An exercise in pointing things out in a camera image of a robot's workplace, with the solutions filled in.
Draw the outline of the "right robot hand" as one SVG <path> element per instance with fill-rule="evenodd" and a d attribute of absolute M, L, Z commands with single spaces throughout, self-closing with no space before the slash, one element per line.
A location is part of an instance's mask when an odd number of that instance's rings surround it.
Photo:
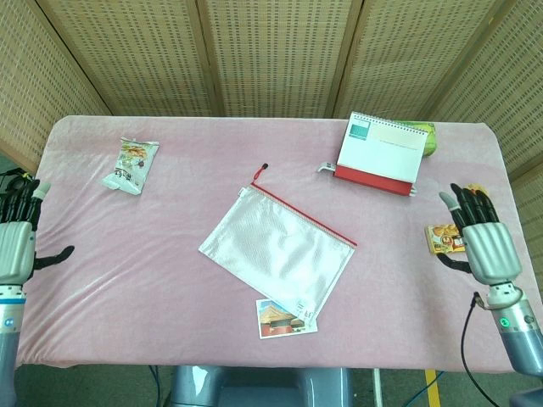
<path fill-rule="evenodd" d="M 456 183 L 451 184 L 451 190 L 453 195 L 441 192 L 439 197 L 460 233 L 467 259 L 453 260 L 446 254 L 438 254 L 439 261 L 450 269 L 472 275 L 484 285 L 514 281 L 522 266 L 511 233 L 500 222 L 490 197 L 481 190 Z"/>

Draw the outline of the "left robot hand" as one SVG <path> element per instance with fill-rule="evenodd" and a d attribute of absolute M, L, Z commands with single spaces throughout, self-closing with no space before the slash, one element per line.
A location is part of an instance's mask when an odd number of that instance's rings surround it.
<path fill-rule="evenodd" d="M 36 256 L 36 231 L 42 202 L 49 189 L 48 182 L 34 180 L 1 196 L 3 286 L 22 286 L 33 277 L 36 270 L 66 261 L 75 250 L 73 246 L 68 246 L 54 256 Z"/>

